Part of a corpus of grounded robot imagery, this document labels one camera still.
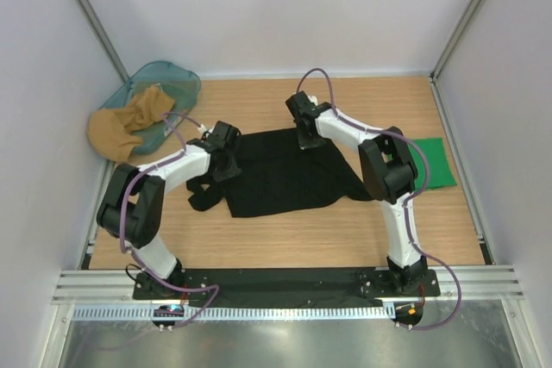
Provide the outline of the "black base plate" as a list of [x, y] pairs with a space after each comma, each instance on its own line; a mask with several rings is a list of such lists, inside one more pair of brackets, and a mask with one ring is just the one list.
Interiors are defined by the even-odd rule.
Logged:
[[216, 284], [213, 308], [344, 309], [379, 306], [382, 298], [437, 297], [436, 273], [405, 287], [386, 268], [189, 269], [185, 289]]

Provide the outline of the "tan tank top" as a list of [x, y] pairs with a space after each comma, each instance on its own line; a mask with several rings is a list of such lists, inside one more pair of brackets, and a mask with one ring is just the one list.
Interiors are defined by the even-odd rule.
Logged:
[[162, 116], [174, 104], [175, 100], [158, 85], [148, 86], [122, 108], [94, 112], [86, 129], [89, 142], [105, 159], [125, 162], [132, 150], [144, 143], [144, 139], [134, 132], [161, 122]]

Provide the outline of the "black tank top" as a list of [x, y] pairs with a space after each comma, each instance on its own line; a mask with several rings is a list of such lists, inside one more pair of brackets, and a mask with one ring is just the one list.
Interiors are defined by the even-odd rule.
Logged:
[[373, 199], [331, 140], [303, 150], [293, 128], [240, 136], [235, 161], [241, 169], [235, 178], [218, 183], [204, 174], [186, 183], [193, 209], [206, 211], [225, 200], [233, 217], [251, 218], [324, 208], [344, 196]]

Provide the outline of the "green tank top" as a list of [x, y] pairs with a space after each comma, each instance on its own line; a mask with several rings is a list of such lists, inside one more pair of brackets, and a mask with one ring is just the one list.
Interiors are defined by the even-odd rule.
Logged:
[[[456, 186], [442, 138], [425, 138], [413, 142], [422, 150], [430, 168], [430, 180], [426, 185], [426, 190]], [[426, 170], [420, 154], [412, 146], [409, 146], [409, 149], [418, 171], [415, 190], [419, 190], [423, 186]]]

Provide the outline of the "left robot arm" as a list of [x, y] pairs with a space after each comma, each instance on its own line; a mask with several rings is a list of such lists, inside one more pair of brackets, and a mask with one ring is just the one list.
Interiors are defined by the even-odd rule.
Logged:
[[241, 131], [226, 123], [202, 130], [202, 137], [185, 141], [181, 149], [145, 165], [120, 164], [113, 172], [97, 211], [97, 225], [119, 240], [153, 288], [165, 299], [180, 292], [203, 293], [210, 286], [185, 286], [185, 271], [160, 235], [165, 196], [191, 179], [210, 174], [217, 181], [239, 176], [235, 147]]

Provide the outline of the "blue plastic basket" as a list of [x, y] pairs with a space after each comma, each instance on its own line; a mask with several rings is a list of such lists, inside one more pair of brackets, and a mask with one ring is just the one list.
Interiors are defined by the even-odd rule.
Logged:
[[[189, 114], [198, 102], [201, 91], [200, 77], [169, 61], [157, 60], [145, 64], [128, 81], [105, 101], [102, 109], [118, 109], [126, 106], [132, 97], [145, 91], [149, 86], [157, 85], [171, 97], [175, 103], [172, 111]], [[135, 132], [143, 143], [135, 147], [132, 155], [149, 155], [154, 153], [166, 140], [172, 130], [163, 122]]]

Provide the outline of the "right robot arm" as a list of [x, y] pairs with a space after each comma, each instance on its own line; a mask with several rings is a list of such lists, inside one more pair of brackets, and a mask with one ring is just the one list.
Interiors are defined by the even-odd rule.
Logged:
[[289, 97], [285, 105], [295, 122], [301, 149], [320, 147], [332, 140], [358, 154], [367, 193], [379, 202], [384, 216], [388, 283], [396, 294], [409, 295], [428, 271], [413, 212], [418, 171], [409, 142], [398, 128], [363, 124], [302, 91]]

